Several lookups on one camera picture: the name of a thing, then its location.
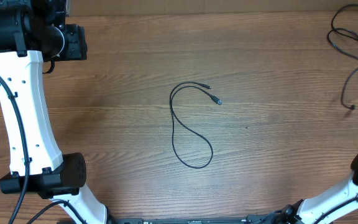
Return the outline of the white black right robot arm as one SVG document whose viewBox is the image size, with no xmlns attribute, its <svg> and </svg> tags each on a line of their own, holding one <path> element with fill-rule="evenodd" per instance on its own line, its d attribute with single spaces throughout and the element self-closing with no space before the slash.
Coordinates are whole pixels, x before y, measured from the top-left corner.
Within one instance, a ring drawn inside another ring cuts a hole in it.
<svg viewBox="0 0 358 224">
<path fill-rule="evenodd" d="M 332 223 L 358 209 L 358 154 L 351 162 L 351 173 L 323 193 L 288 205 L 275 223 Z"/>
</svg>

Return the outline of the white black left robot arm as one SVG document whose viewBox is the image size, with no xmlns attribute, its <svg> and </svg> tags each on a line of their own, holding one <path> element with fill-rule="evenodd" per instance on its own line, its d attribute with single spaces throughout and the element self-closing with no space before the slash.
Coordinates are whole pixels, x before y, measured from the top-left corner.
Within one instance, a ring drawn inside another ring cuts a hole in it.
<svg viewBox="0 0 358 224">
<path fill-rule="evenodd" d="M 85 30 L 67 24 L 65 0 L 0 1 L 0 104 L 10 150 L 4 194 L 38 194 L 73 223 L 113 223 L 86 184 L 85 158 L 63 154 L 44 95 L 44 63 L 85 60 Z"/>
</svg>

